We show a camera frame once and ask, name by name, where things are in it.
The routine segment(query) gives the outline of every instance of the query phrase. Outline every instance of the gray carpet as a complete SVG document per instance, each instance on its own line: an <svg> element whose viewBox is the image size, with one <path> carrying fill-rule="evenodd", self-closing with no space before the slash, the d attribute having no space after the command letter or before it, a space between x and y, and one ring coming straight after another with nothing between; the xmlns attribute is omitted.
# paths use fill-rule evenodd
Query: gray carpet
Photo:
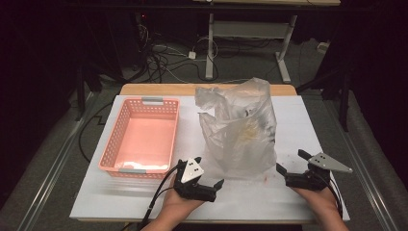
<svg viewBox="0 0 408 231"><path fill-rule="evenodd" d="M267 79L272 84L282 84L279 71L276 68L276 61L273 59L273 53L279 50L280 44L279 41L273 40L265 48L241 51L238 56L231 59L221 58L220 56L231 55L234 50L229 53L220 51L219 57L216 59L217 82L258 77ZM314 40L304 44L291 44L285 61L295 87L314 78L323 58L323 55L316 51L317 45L318 43ZM177 44L172 44L171 47L184 54L189 51L189 49ZM174 56L168 56L168 58L172 62L183 59ZM199 65L200 75L204 76L204 64L194 63ZM129 66L125 66L124 73L131 75L133 71ZM163 76L163 83L180 83L180 80L190 83L203 82L198 80L194 65L181 66L172 70L171 73ZM111 102L120 90L119 85L104 83L103 90L98 94L93 94L93 97L89 100L86 120ZM306 90L302 92L302 96L323 151L354 169L358 168L358 166L355 166L355 162L353 162L355 159L353 155L359 155L358 158L361 158L374 185L371 188L365 186L367 177L360 176L356 171L352 174L334 173L351 217L351 221L347 223L350 230L403 230L403 227L408 225L408 218L405 213L408 209L407 191L396 176L392 166L388 163L370 128L360 114L358 103L352 93L347 118L348 133L345 133L337 122L336 109L338 108L338 102L336 100L323 101L318 90ZM3 207L0 213L0 230L17 230L22 220L26 220L24 216L31 208L33 201L37 201L35 200L36 194L43 180L46 179L49 169L53 166L54 161L59 158L62 147L66 146L64 143L69 138L70 132L75 126L78 126L78 122L75 121L78 112L75 104L75 97L73 96L72 109L60 119L49 133L14 189L13 194ZM102 122L106 120L109 112L110 108L108 107L100 113ZM103 125L98 125L97 118L94 118L84 130L81 141L84 153L89 158L91 158L102 131ZM120 230L123 223L81 222L69 218L76 193L81 187L88 168L88 163L80 153L77 140L74 140L74 143L68 148L66 159L63 160L63 166L61 172L56 174L58 179L55 185L51 186L51 193L43 200L45 201L43 207L36 205L38 216L32 217L33 225L29 226L27 230ZM377 195L372 196L370 189L375 189ZM381 219L384 215L379 213L378 209L372 204L373 199L378 198L378 195L379 198L383 199L386 208L385 212L389 215L389 217L388 215L385 216L385 221ZM217 230L234 230L230 228L222 226ZM272 226L263 228L265 229L262 230L276 230L272 229ZM250 226L247 227L247 230L261 230L261 227ZM304 225L303 230L319 230L319 228L316 225Z"/></svg>

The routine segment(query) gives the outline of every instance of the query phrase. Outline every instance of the desk leg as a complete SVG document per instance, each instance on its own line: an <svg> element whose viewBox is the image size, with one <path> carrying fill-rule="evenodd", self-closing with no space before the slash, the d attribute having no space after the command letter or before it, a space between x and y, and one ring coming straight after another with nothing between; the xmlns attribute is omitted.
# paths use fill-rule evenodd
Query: desk leg
<svg viewBox="0 0 408 231"><path fill-rule="evenodd" d="M213 25L214 25L214 14L210 13L210 20L208 26L208 53L207 62L205 68L205 78L208 80L213 79L213 61L214 61L214 50L213 50Z"/></svg>
<svg viewBox="0 0 408 231"><path fill-rule="evenodd" d="M289 77L288 69L285 65L285 54L288 50L289 42L291 41L292 32L294 29L294 24L296 22L297 15L293 15L291 17L291 22L289 23L288 29L286 30L286 35L283 41L283 47L281 52L276 52L276 61L278 62L279 70L281 72L282 80L285 84L289 84L291 82L291 77Z"/></svg>

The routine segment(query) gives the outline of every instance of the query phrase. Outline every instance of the floor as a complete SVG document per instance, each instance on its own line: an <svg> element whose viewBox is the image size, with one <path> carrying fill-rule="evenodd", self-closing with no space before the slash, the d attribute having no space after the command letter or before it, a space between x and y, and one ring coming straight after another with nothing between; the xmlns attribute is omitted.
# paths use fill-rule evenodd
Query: floor
<svg viewBox="0 0 408 231"><path fill-rule="evenodd" d="M311 39L290 45L285 61L293 86L298 87L313 80L324 57L316 49L318 44ZM258 77L271 84L283 84L273 58L280 46L280 40L220 40L218 58L215 59L218 75L213 82L238 84ZM157 62L160 65L166 64L166 72L154 72L157 65L152 62L150 76L146 73L135 80L135 83L205 82L200 79L204 76L204 63L185 61L190 48L177 42L169 42L159 43L154 49L162 52L158 57L166 57ZM197 48L197 51L197 60L205 59L203 50ZM123 73L126 77L133 75L135 71L131 66L124 66ZM76 120L76 98L75 95L72 96L71 110L49 133L3 207L0 213L1 230L120 230L123 227L123 223L81 222L69 218L76 193L88 168L84 157L91 158L103 131L103 123L109 115L110 108L104 107L113 100L121 87L107 76L101 76L101 82L101 92L89 92L87 110L79 121ZM370 128L359 114L358 103L352 94L348 133L343 131L337 121L337 100L323 101L319 90L306 90L301 95L323 150L356 169L352 176L335 174L351 216L348 227L351 230L402 230L399 228L408 223L404 216L404 211L408 208L407 192L395 176L393 168L387 164ZM319 230L314 224L303 225L301 228ZM191 229L188 225L182 225L177 230ZM222 225L217 229L214 226L196 226L193 229L298 230L299 226Z"/></svg>

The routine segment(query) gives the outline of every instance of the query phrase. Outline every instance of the clear plastic bag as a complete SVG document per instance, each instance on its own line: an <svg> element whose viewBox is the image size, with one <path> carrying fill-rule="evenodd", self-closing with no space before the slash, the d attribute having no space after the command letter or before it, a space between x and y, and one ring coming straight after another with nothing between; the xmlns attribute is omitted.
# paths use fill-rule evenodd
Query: clear plastic bag
<svg viewBox="0 0 408 231"><path fill-rule="evenodd" d="M207 175L254 179L275 166L276 118L268 81L252 78L229 90L197 88L195 105L215 112L199 115Z"/></svg>

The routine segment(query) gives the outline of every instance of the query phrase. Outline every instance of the hand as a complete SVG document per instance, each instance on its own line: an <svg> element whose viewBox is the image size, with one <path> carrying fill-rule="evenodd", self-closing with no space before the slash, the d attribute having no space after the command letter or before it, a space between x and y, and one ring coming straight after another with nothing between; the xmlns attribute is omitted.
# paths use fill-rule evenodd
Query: hand
<svg viewBox="0 0 408 231"><path fill-rule="evenodd" d="M348 230L337 210L336 199L328 188L322 191L309 191L299 188L291 189L307 201L322 230Z"/></svg>
<svg viewBox="0 0 408 231"><path fill-rule="evenodd" d="M175 175L171 178L170 187L173 187L174 180ZM162 211L156 219L146 225L142 230L170 231L203 203L204 201L201 200L188 200L182 198L176 190L170 189L166 192Z"/></svg>

